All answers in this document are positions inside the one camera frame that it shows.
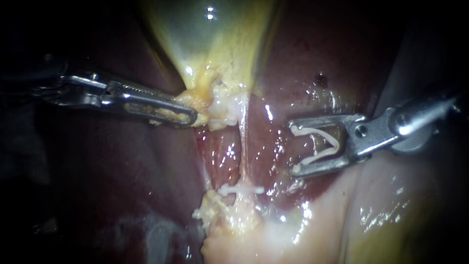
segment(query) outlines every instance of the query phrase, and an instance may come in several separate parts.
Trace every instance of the surgical clip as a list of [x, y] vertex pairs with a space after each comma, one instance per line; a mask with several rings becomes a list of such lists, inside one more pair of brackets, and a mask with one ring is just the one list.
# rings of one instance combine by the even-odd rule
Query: surgical clip
[[[338, 171], [366, 161], [373, 152], [385, 148], [400, 154], [419, 150], [434, 134], [433, 123], [445, 118], [461, 95], [453, 91], [454, 89], [445, 89], [444, 92], [389, 107], [380, 116], [371, 120], [362, 114], [290, 120], [287, 126], [295, 136], [332, 125], [344, 127], [347, 134], [345, 147], [341, 148], [342, 152], [331, 152], [327, 157], [317, 159], [314, 156], [305, 158], [290, 169], [290, 175], [301, 179]], [[333, 145], [331, 141], [334, 139], [324, 138]]]

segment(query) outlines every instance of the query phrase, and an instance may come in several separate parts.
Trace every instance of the metal grasper jaw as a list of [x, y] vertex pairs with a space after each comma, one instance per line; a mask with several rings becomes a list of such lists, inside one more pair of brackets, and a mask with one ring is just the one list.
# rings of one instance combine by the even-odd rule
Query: metal grasper jaw
[[63, 79], [70, 85], [64, 86], [68, 90], [49, 100], [50, 103], [75, 109], [103, 110], [178, 128], [188, 127], [197, 119], [197, 111], [176, 102], [170, 95], [128, 81], [105, 79], [95, 71], [79, 72]]
[[[293, 119], [287, 123], [287, 126], [295, 136], [307, 134], [309, 132], [320, 134], [331, 145], [333, 145], [333, 147], [337, 147], [337, 149], [339, 149], [338, 146], [335, 146], [338, 142], [334, 141], [333, 138], [330, 138], [332, 136], [329, 135], [330, 137], [328, 137], [327, 133], [321, 131], [323, 131], [324, 128], [332, 126], [347, 128], [353, 123], [364, 121], [365, 119], [366, 117], [361, 114], [328, 115], [315, 118]], [[302, 160], [290, 168], [290, 175], [293, 178], [301, 179], [318, 176], [324, 173], [337, 171], [357, 163], [353, 153], [351, 153], [350, 149], [347, 147], [345, 147], [341, 153], [329, 152], [325, 153], [325, 155], [318, 156], [317, 158], [311, 157], [312, 161], [307, 159], [308, 158]]]
[[321, 134], [333, 146], [334, 139], [328, 138], [321, 129], [342, 126], [347, 133], [343, 152], [305, 158], [290, 169], [291, 176], [300, 179], [337, 171], [363, 162], [384, 148], [398, 154], [418, 151], [433, 134], [433, 123], [444, 119], [461, 96], [461, 93], [448, 93], [446, 86], [443, 88], [441, 92], [389, 107], [372, 120], [362, 114], [340, 114], [289, 121], [287, 126], [293, 135]]
[[0, 90], [58, 106], [94, 109], [188, 127], [197, 111], [173, 96], [53, 55], [13, 56], [0, 64]]

